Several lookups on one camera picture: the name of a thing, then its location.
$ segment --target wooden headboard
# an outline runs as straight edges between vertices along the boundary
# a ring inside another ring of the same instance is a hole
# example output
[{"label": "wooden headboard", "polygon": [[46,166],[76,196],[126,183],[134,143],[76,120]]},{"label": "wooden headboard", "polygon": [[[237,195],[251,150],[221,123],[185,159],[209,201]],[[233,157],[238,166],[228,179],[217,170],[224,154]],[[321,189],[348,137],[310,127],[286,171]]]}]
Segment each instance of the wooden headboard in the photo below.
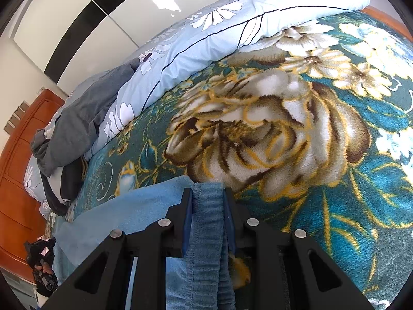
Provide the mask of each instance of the wooden headboard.
[{"label": "wooden headboard", "polygon": [[36,130],[46,127],[64,103],[53,92],[44,90],[13,130],[0,156],[0,267],[28,281],[33,277],[23,243],[35,241],[46,226],[39,212],[40,203],[23,186],[30,142]]}]

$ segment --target green fleece blanket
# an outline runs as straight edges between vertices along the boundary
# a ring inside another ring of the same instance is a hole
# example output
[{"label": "green fleece blanket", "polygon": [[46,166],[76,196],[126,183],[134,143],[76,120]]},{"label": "green fleece blanket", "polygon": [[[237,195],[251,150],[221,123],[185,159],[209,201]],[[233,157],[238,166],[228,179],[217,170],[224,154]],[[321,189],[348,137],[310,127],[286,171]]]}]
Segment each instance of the green fleece blanket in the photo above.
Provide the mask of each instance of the green fleece blanket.
[{"label": "green fleece blanket", "polygon": [[360,12],[263,38],[127,125],[67,219],[182,174],[223,182],[275,229],[305,229],[384,309],[413,269],[412,78],[412,44]]}]

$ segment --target bedsheet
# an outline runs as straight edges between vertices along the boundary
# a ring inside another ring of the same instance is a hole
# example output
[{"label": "bedsheet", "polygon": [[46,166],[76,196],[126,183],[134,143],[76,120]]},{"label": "bedsheet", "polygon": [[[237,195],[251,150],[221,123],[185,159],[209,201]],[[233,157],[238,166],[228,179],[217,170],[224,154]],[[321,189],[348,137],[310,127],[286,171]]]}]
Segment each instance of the bedsheet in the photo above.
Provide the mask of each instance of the bedsheet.
[{"label": "bedsheet", "polygon": [[[361,12],[280,31],[131,121],[66,219],[182,174],[222,182],[275,229],[307,230],[384,309],[413,269],[412,78],[412,44]],[[248,262],[236,269],[251,289]]]}]

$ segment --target bed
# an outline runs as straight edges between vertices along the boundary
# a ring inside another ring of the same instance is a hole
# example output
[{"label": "bed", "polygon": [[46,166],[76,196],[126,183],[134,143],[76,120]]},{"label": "bed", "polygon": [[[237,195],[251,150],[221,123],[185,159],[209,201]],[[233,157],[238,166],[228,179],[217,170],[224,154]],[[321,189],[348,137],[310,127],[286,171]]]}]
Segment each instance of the bed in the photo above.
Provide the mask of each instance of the bed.
[{"label": "bed", "polygon": [[64,100],[44,90],[13,130],[0,157],[0,266],[31,282],[23,243],[43,235],[46,220],[39,212],[40,203],[25,191],[23,177],[34,133],[46,127],[63,104]]}]

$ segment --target orange wooden headboard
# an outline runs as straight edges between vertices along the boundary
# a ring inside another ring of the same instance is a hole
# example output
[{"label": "orange wooden headboard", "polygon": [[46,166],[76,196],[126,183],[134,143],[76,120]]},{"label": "orange wooden headboard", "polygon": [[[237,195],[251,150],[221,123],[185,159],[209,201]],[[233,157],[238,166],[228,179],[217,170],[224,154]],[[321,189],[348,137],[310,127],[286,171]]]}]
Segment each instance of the orange wooden headboard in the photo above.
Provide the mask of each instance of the orange wooden headboard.
[{"label": "orange wooden headboard", "polygon": [[23,178],[31,156],[30,142],[36,130],[46,127],[65,103],[44,90],[13,130],[0,156],[0,267],[32,281],[23,243],[44,234],[46,220],[40,203],[24,189]]}]

